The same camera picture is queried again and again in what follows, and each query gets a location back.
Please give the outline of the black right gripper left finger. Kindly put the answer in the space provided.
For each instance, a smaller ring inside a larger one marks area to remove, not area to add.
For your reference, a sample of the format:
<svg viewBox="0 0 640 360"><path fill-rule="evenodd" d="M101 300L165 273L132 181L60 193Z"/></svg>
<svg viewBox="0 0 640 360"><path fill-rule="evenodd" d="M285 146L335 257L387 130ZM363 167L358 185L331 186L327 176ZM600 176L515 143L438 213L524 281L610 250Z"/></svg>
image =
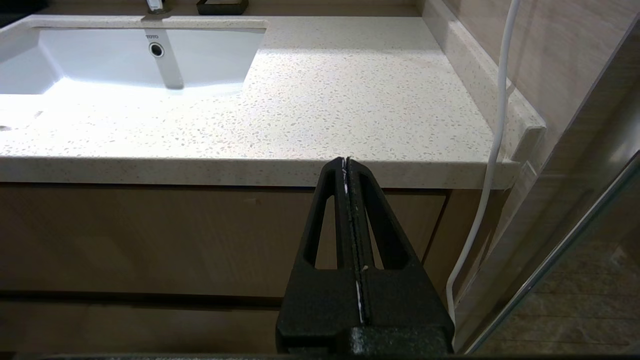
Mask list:
<svg viewBox="0 0 640 360"><path fill-rule="evenodd" d="M316 268L327 200L334 198L335 269ZM336 353L339 336L361 325L361 285L349 196L347 160L325 164L311 201L276 321L279 353Z"/></svg>

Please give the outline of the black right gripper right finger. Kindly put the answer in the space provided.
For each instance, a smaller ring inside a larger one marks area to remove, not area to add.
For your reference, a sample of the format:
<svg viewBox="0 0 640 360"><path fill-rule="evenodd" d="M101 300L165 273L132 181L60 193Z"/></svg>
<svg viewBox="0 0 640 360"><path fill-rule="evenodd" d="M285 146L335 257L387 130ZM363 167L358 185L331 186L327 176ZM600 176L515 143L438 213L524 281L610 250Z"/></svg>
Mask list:
<svg viewBox="0 0 640 360"><path fill-rule="evenodd" d="M347 173L361 312L348 352L450 355L453 322L384 192L363 164L348 159Z"/></svg>

